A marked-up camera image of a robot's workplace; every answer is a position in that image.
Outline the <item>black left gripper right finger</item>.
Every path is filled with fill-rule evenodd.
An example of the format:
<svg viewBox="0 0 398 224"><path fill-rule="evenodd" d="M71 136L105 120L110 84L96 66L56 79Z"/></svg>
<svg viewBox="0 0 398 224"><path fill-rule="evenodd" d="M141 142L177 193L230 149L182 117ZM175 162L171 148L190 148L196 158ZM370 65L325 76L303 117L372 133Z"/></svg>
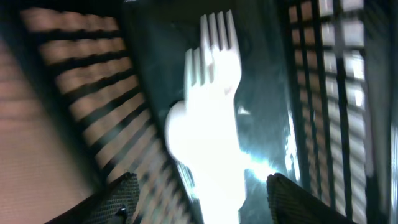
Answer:
<svg viewBox="0 0 398 224"><path fill-rule="evenodd" d="M353 223L280 173L267 177L267 193L269 209L274 223Z"/></svg>

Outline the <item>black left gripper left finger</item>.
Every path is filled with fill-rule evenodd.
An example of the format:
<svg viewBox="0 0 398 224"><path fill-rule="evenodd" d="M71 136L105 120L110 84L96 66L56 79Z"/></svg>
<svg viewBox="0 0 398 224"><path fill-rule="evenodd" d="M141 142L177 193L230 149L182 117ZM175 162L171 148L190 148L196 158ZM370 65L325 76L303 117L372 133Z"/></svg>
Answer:
<svg viewBox="0 0 398 224"><path fill-rule="evenodd" d="M50 220L53 224L99 224L132 222L139 201L137 175L127 172L105 189Z"/></svg>

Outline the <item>white plastic spoon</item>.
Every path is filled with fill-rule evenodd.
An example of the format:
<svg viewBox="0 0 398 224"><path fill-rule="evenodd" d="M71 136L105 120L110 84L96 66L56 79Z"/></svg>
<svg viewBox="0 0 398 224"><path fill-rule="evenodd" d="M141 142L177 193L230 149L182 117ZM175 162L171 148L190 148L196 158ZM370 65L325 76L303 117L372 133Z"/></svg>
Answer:
<svg viewBox="0 0 398 224"><path fill-rule="evenodd" d="M184 101L176 102L165 120L165 143L174 160L185 166L191 163L192 141L188 128L186 106Z"/></svg>

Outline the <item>small white plastic fork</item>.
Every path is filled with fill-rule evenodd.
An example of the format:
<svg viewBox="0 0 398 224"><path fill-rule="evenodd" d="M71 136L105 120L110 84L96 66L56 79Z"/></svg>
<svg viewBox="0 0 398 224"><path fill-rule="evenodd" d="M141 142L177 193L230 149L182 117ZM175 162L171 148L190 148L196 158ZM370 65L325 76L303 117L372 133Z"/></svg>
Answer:
<svg viewBox="0 0 398 224"><path fill-rule="evenodd" d="M232 97L225 93L214 63L200 49L185 56L187 161L197 186L205 223L239 223L245 201L243 171Z"/></svg>

